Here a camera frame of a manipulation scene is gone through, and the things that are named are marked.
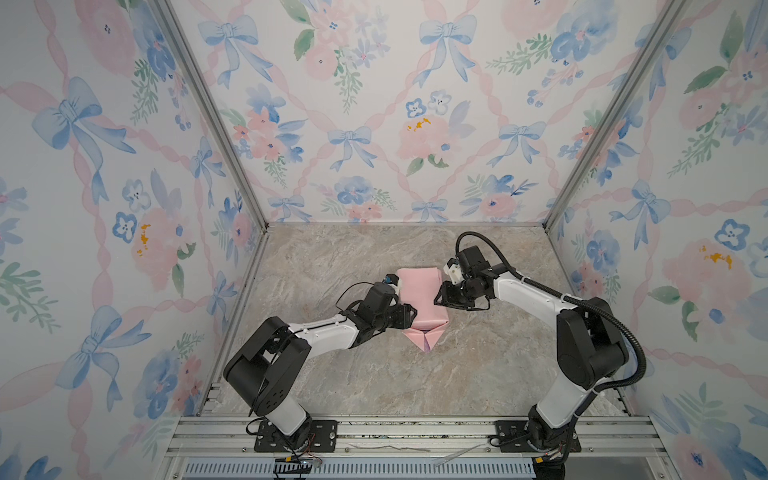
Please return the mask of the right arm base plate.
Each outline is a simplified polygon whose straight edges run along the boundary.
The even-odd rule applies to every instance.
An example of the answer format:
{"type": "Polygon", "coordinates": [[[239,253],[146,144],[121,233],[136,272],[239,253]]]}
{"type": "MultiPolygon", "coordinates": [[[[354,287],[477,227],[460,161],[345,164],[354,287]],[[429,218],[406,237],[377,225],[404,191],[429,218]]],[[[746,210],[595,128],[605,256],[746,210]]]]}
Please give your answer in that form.
{"type": "Polygon", "coordinates": [[[503,453],[535,453],[549,455],[582,450],[575,429],[569,424],[552,429],[545,423],[529,420],[499,420],[494,423],[495,433],[488,443],[503,453]]]}

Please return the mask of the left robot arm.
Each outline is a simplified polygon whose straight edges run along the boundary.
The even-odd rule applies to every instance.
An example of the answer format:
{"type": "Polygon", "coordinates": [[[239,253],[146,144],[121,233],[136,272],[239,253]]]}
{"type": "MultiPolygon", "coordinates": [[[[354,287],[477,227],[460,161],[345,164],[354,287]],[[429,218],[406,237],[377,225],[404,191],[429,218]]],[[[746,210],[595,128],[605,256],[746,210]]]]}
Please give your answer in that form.
{"type": "Polygon", "coordinates": [[[289,324],[267,318],[230,358],[224,380],[286,449],[309,446],[313,419],[291,396],[307,360],[356,348],[389,329],[406,330],[418,310],[389,281],[368,282],[364,298],[325,320],[289,324]]]}

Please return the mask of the purple wrapping paper sheet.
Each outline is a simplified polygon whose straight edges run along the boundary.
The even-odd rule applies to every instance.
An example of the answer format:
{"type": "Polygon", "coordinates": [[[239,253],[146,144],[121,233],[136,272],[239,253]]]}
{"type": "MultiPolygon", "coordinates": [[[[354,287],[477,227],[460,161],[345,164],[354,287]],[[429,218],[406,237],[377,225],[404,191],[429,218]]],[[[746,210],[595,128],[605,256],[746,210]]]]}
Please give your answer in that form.
{"type": "Polygon", "coordinates": [[[431,352],[449,325],[447,308],[434,303],[442,286],[442,272],[435,267],[401,268],[396,275],[401,302],[417,310],[413,323],[403,333],[423,352],[431,352]]]}

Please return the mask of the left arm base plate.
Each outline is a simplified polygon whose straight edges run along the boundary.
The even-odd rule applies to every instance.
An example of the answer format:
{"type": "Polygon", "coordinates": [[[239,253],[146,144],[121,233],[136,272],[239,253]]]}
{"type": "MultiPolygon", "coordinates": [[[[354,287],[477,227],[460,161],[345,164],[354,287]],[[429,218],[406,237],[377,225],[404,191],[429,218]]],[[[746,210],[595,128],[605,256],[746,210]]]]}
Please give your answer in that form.
{"type": "Polygon", "coordinates": [[[262,421],[255,432],[257,453],[333,453],[336,449],[338,422],[309,418],[293,433],[285,434],[272,422],[262,421]]]}

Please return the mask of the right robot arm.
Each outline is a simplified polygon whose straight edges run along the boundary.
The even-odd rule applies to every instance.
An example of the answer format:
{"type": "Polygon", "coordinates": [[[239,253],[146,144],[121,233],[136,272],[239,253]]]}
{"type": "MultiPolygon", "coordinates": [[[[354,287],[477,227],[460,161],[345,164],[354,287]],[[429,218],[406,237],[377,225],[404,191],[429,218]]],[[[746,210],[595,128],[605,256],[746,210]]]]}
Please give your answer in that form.
{"type": "Polygon", "coordinates": [[[447,279],[435,303],[476,311],[476,301],[512,304],[553,328],[559,372],[546,395],[531,407],[522,439],[538,452],[565,452],[575,424],[629,358],[622,331],[605,318],[598,298],[583,301],[542,285],[518,272],[487,268],[465,273],[459,265],[443,268],[447,279]]]}

